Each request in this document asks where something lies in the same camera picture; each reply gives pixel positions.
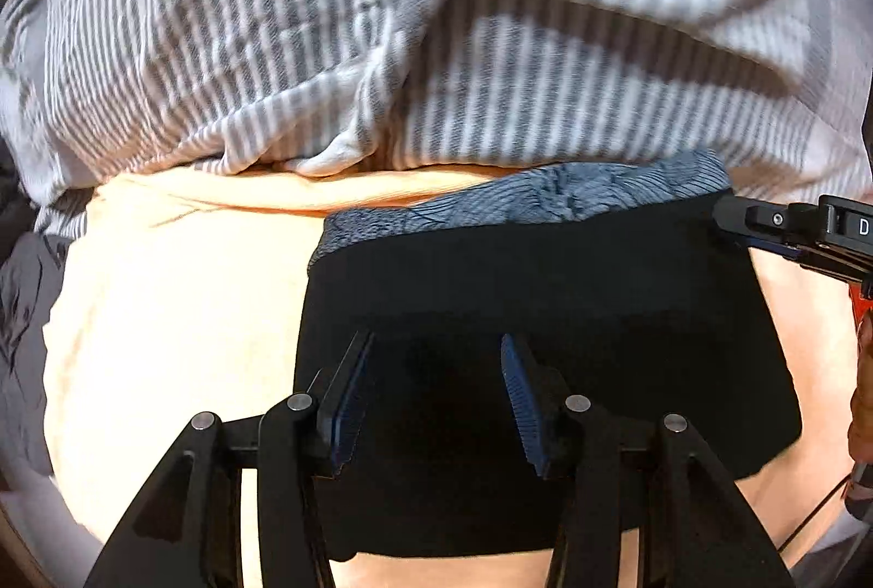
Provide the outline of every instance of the skin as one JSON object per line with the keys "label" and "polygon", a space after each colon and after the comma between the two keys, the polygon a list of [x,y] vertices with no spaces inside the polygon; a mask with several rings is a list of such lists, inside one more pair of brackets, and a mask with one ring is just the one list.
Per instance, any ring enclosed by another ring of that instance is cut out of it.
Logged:
{"label": "skin", "polygon": [[858,386],[852,395],[848,452],[857,462],[873,463],[873,310],[858,325]]}

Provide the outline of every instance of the striped shirt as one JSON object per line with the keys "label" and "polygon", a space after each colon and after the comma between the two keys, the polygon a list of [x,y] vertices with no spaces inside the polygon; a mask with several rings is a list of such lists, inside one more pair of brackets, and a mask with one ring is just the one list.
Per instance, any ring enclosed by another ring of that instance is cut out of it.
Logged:
{"label": "striped shirt", "polygon": [[643,163],[860,197],[873,0],[7,0],[0,129],[36,202],[122,171]]}

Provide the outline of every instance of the metal rivet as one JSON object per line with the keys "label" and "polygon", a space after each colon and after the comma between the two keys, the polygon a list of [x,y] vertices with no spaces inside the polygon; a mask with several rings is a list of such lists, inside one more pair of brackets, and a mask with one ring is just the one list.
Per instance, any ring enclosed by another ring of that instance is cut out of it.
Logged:
{"label": "metal rivet", "polygon": [[566,397],[564,405],[574,413],[584,413],[591,408],[591,399],[588,399],[588,396],[582,396],[580,393],[575,393],[573,396]]}
{"label": "metal rivet", "polygon": [[288,398],[288,408],[292,411],[305,411],[313,404],[313,397],[308,393],[295,393]]}
{"label": "metal rivet", "polygon": [[194,418],[191,418],[191,427],[194,428],[195,431],[204,431],[207,428],[211,428],[212,424],[216,422],[216,417],[210,413],[209,411],[203,411],[202,413],[198,413]]}
{"label": "metal rivet", "polygon": [[668,413],[663,417],[663,424],[669,431],[673,431],[674,433],[682,433],[682,431],[688,428],[688,421],[685,420],[684,416],[680,416],[678,413]]}

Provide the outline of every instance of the gray and white striped fabric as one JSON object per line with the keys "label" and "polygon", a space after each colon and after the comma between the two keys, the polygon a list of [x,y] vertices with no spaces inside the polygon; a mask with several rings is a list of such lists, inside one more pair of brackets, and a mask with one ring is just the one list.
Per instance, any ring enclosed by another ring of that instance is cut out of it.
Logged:
{"label": "gray and white striped fabric", "polygon": [[413,206],[332,213],[325,219],[309,267],[327,254],[364,241],[472,226],[585,221],[730,187],[725,167],[706,151],[683,152],[639,167],[595,162],[534,167]]}
{"label": "gray and white striped fabric", "polygon": [[0,129],[41,205],[121,171],[640,163],[870,190],[873,0],[8,0]]}
{"label": "gray and white striped fabric", "polygon": [[86,206],[93,193],[93,189],[71,189],[54,203],[40,206],[33,230],[43,235],[80,239],[88,230]]}

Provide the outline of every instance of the black cable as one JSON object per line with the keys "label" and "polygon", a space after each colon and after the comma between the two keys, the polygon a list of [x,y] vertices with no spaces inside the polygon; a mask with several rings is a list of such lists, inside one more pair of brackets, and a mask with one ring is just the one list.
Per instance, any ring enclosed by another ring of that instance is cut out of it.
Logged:
{"label": "black cable", "polygon": [[824,505],[827,504],[828,501],[830,501],[831,497],[833,497],[837,492],[840,491],[840,489],[846,484],[846,482],[851,479],[851,477],[852,475],[846,475],[840,480],[840,482],[837,482],[834,488],[830,492],[828,492],[828,496],[820,501],[818,505],[816,505],[815,509],[813,509],[813,511],[809,512],[809,514],[806,515],[806,519],[801,521],[800,524],[797,525],[797,529],[793,530],[788,538],[784,542],[782,542],[782,546],[779,547],[780,553],[787,549],[789,543],[793,542],[793,540],[797,538],[797,534],[800,534],[802,530],[806,528],[806,525],[813,520],[813,517],[815,517],[815,515],[822,511],[822,507],[824,507]]}

